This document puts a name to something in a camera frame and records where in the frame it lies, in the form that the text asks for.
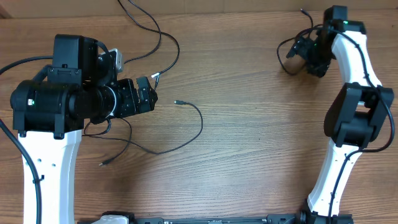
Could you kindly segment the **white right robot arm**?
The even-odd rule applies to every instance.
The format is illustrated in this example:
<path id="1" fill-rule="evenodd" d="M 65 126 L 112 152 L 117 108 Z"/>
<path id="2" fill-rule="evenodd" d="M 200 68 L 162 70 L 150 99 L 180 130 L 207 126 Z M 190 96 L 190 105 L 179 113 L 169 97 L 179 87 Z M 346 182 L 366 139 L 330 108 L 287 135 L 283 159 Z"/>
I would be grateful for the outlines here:
<path id="1" fill-rule="evenodd" d="M 291 39 L 286 57 L 300 56 L 309 74 L 323 77 L 337 60 L 343 86 L 326 113 L 323 130 L 329 138 L 326 157 L 313 190 L 296 216 L 286 223 L 353 223 L 351 215 L 340 214 L 340 202 L 350 173 L 373 142 L 385 120 L 389 120 L 388 148 L 395 135 L 391 105 L 394 92 L 374 73 L 367 50 L 364 23 L 348 19 L 346 6 L 325 10 L 322 24 L 312 24 Z"/>

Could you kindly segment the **black cable white plug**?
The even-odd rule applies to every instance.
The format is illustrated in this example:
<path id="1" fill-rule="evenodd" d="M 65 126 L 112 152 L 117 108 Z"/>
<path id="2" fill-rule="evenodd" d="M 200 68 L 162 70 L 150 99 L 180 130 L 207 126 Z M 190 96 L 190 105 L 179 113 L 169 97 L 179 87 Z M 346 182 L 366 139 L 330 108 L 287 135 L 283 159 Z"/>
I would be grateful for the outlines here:
<path id="1" fill-rule="evenodd" d="M 159 48 L 160 48 L 160 46 L 161 46 L 162 37 L 163 37 L 163 36 L 166 36 L 166 37 L 168 37 L 170 40 L 172 40 L 172 41 L 174 42 L 174 44 L 176 45 L 176 47 L 177 47 L 177 54 L 176 54 L 175 60 L 174 60 L 167 68 L 165 68 L 165 69 L 163 69 L 163 70 L 160 70 L 160 71 L 158 71 L 158 72 L 155 72 L 153 75 L 151 75 L 152 78 L 158 78 L 158 77 L 160 77 L 162 74 L 164 74 L 164 73 L 168 72 L 170 69 L 172 69 L 172 68 L 175 66 L 175 64 L 178 62 L 179 57 L 180 57 L 180 44 L 179 44 L 178 40 L 177 40 L 173 35 L 171 35 L 171 34 L 169 34 L 169 33 L 166 33 L 166 32 L 163 32 L 163 31 L 162 31 L 162 29 L 160 28 L 158 22 L 155 20 L 155 18 L 154 18 L 151 14 L 149 14 L 146 10 L 144 10 L 143 8 L 141 8 L 140 6 L 138 6 L 138 5 L 137 5 L 135 2 L 133 2 L 132 0 L 128 0 L 128 2 L 129 2 L 130 4 L 132 4 L 135 8 L 137 8 L 138 10 L 140 10 L 141 12 L 143 12 L 146 16 L 148 16 L 148 17 L 152 20 L 152 22 L 154 23 L 154 25 L 156 26 L 156 29 L 148 28 L 148 27 L 146 27 L 146 26 L 140 24 L 139 22 L 137 22 L 137 20 L 135 19 L 135 17 L 126 9 L 126 7 L 123 5 L 123 3 L 121 2 L 121 0 L 118 0 L 118 4 L 121 6 L 122 10 L 126 13 L 126 15 L 130 18 L 130 20 L 132 20 L 133 23 L 135 23 L 135 25 L 138 26 L 139 28 L 144 29 L 144 30 L 149 31 L 149 32 L 153 32 L 153 33 L 158 34 L 158 37 L 159 37 L 159 38 L 158 38 L 157 45 L 156 45 L 151 51 L 149 51 L 148 53 L 146 53 L 146 54 L 144 54 L 144 55 L 141 55 L 141 56 L 138 56 L 138 57 L 130 58 L 130 59 L 126 60 L 124 63 L 129 63 L 129 62 L 133 62 L 133 61 L 135 61 L 135 60 L 140 60 L 140 59 L 146 58 L 146 57 L 148 57 L 148 56 L 150 56 L 150 55 L 156 53 L 156 51 L 158 51 Z"/>

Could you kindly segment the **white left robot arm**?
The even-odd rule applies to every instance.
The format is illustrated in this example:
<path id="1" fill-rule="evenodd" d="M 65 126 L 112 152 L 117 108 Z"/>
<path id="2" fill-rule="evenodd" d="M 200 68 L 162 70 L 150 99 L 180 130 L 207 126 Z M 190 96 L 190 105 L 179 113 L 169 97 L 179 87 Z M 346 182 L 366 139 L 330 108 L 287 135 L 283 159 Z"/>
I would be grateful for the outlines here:
<path id="1" fill-rule="evenodd" d="M 147 77 L 118 80 L 117 49 L 81 35 L 56 35 L 36 76 L 12 92 L 12 128 L 4 132 L 24 163 L 24 223 L 73 223 L 76 157 L 85 120 L 110 122 L 154 109 Z"/>

